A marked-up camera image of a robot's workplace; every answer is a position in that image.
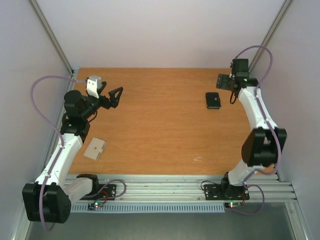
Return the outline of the black leather card holder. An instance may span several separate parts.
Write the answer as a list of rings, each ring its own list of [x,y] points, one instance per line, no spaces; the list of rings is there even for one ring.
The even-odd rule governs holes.
[[[220,109],[221,100],[218,92],[206,92],[205,99],[207,109]]]

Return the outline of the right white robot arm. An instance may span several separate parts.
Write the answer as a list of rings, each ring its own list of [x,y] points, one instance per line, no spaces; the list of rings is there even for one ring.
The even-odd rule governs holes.
[[[242,104],[251,132],[241,148],[241,160],[221,179],[220,192],[225,200],[233,200],[245,193],[247,180],[256,173],[266,175],[270,166],[275,174],[280,166],[287,131],[279,128],[264,104],[255,78],[219,74],[216,87],[231,92],[230,103]]]

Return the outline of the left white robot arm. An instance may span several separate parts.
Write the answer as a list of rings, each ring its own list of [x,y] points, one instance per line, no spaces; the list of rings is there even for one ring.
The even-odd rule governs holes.
[[[64,95],[65,113],[58,130],[59,140],[42,173],[33,183],[26,183],[22,198],[26,215],[31,222],[63,224],[70,216],[72,205],[79,200],[96,199],[104,190],[95,174],[80,174],[65,185],[71,164],[83,146],[90,130],[89,118],[99,108],[110,109],[119,105],[123,87],[102,95],[107,83],[87,81],[86,95],[70,90]]]

